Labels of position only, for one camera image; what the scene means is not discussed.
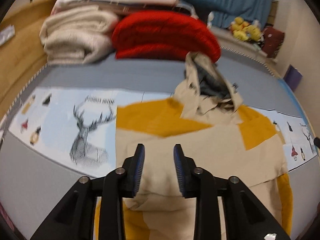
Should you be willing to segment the white folded quilted garment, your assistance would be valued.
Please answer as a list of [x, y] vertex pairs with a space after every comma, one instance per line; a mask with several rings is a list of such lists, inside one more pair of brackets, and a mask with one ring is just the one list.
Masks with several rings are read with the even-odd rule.
[[112, 33], [119, 17], [97, 5], [77, 7], [49, 16], [39, 38], [48, 64], [86, 64], [112, 52]]

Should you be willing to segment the wooden headboard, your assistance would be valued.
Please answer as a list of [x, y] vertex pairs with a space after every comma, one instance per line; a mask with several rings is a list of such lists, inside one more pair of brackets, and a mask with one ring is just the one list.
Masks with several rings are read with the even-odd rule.
[[39, 33], [56, 0], [39, 0], [13, 12], [1, 29], [13, 25], [15, 36], [1, 46], [1, 118], [23, 87], [47, 62]]

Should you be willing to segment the beige and orange jacket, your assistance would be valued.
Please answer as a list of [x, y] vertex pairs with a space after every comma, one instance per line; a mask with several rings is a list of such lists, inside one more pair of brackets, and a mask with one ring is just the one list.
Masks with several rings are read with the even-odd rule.
[[172, 97], [117, 109], [117, 165], [140, 143], [145, 160], [139, 191], [123, 201], [127, 239], [193, 238], [196, 201], [179, 191], [176, 144], [212, 175], [239, 177], [291, 232], [293, 196], [283, 137], [269, 118], [243, 104], [208, 56], [186, 55], [185, 79]]

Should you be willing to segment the red folded knit garment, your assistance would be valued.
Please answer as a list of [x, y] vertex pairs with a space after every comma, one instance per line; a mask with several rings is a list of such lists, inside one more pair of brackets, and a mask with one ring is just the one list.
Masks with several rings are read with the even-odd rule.
[[172, 11], [143, 11], [122, 19], [112, 34], [117, 59], [184, 61], [201, 52], [213, 63], [221, 56], [214, 34], [200, 20]]

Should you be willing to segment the dark red cushion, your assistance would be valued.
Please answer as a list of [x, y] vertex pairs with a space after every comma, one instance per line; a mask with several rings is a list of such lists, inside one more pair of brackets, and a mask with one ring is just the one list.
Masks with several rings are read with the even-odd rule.
[[284, 42], [285, 33], [274, 29], [272, 26], [268, 26], [263, 30], [264, 44], [262, 51], [266, 53], [267, 58], [274, 59]]

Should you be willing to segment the yellow plush toys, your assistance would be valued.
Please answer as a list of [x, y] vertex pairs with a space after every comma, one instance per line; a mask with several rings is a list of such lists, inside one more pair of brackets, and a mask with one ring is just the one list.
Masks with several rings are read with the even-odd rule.
[[234, 38], [243, 42], [260, 42], [263, 40], [260, 22], [258, 20], [250, 23], [242, 17], [236, 17], [230, 23], [229, 30]]

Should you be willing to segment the purple box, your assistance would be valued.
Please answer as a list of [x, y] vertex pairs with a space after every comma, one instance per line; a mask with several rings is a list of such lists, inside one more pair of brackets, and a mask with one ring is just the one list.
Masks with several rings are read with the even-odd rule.
[[295, 92], [302, 80], [302, 77], [303, 76], [298, 69], [296, 69], [292, 65], [289, 65], [283, 79], [286, 82], [286, 84], [290, 87], [290, 89], [293, 92]]

